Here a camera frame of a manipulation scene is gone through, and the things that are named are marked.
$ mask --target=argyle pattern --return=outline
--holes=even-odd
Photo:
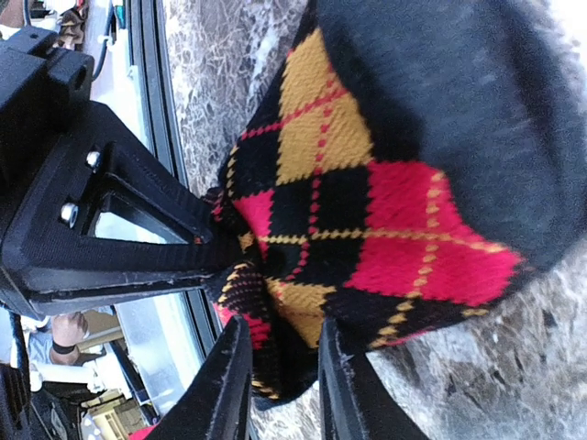
[[[306,15],[260,109],[232,149],[217,222],[243,261],[208,286],[223,322],[249,322],[253,389],[286,402],[316,377],[325,316],[365,350],[487,314],[525,259],[463,223],[449,181],[374,143]]]

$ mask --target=person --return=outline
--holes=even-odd
[[[77,345],[83,341],[88,323],[83,313],[63,314],[50,318],[50,332],[35,332],[28,340],[31,361],[73,365],[80,356]],[[0,308],[0,362],[10,363],[13,331],[10,312]]]
[[[0,0],[0,32],[8,38],[25,25],[22,0]]]

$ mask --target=black mount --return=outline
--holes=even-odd
[[[322,438],[427,440],[392,400],[366,356],[349,354],[353,344],[336,321],[326,319],[318,374]],[[247,322],[232,318],[188,391],[148,439],[247,440],[251,362]]]
[[[64,314],[177,292],[227,267],[236,238],[89,100],[93,59],[54,49],[55,38],[26,27],[0,45],[0,301]],[[97,238],[101,213],[168,244]]]

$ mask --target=gray marble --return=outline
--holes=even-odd
[[[556,48],[584,112],[587,5],[519,1]],[[215,182],[285,56],[304,3],[165,0],[175,105],[195,193]],[[583,242],[489,316],[370,354],[371,363],[433,439],[587,438],[586,265]],[[317,396],[316,384],[296,402],[253,412],[260,438],[320,438]]]
[[[205,192],[294,38],[305,0],[165,0],[191,188]]]

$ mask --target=screw head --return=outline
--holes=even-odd
[[[61,221],[70,228],[73,228],[77,221],[79,210],[77,204],[66,203],[61,207]]]
[[[101,154],[99,151],[90,151],[85,158],[85,164],[94,172],[100,167]]]

